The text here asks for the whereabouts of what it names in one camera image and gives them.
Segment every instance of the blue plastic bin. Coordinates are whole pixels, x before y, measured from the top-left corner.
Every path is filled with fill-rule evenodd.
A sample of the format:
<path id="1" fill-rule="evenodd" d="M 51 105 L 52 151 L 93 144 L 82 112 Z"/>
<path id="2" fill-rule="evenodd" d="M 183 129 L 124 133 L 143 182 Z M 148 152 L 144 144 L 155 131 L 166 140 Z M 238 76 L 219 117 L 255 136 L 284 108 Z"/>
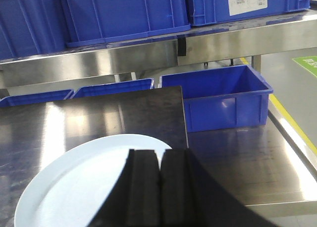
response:
<path id="1" fill-rule="evenodd" d="M 0 0 L 0 60 L 65 49 L 60 0 Z"/>
<path id="2" fill-rule="evenodd" d="M 165 75 L 160 83 L 182 86 L 187 132 L 263 125 L 273 92 L 248 65 Z"/>
<path id="3" fill-rule="evenodd" d="M 310 0 L 187 0 L 194 26 L 283 14 L 310 8 Z"/>
<path id="4" fill-rule="evenodd" d="M 134 92 L 154 88 L 153 79 L 140 79 L 135 81 L 117 82 L 103 85 L 87 86 L 77 90 L 72 98 L 93 97 L 121 92 Z"/>
<path id="5" fill-rule="evenodd" d="M 10 96 L 5 97 L 0 101 L 0 107 L 13 107 L 18 105 L 66 100 L 69 99 L 73 94 L 74 90 L 68 89 L 21 96 Z"/>
<path id="6" fill-rule="evenodd" d="M 69 47 L 190 29 L 185 0 L 62 0 Z"/>

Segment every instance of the white plate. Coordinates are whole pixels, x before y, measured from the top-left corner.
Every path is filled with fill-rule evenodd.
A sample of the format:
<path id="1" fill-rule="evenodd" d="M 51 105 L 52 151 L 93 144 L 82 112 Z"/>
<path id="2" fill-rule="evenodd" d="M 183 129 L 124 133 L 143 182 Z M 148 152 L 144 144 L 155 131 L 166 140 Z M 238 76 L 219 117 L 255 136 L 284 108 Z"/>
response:
<path id="1" fill-rule="evenodd" d="M 107 198 L 129 149 L 155 150 L 160 163 L 164 142 L 120 134 L 79 145 L 39 172 L 22 193 L 15 227 L 85 227 Z"/>

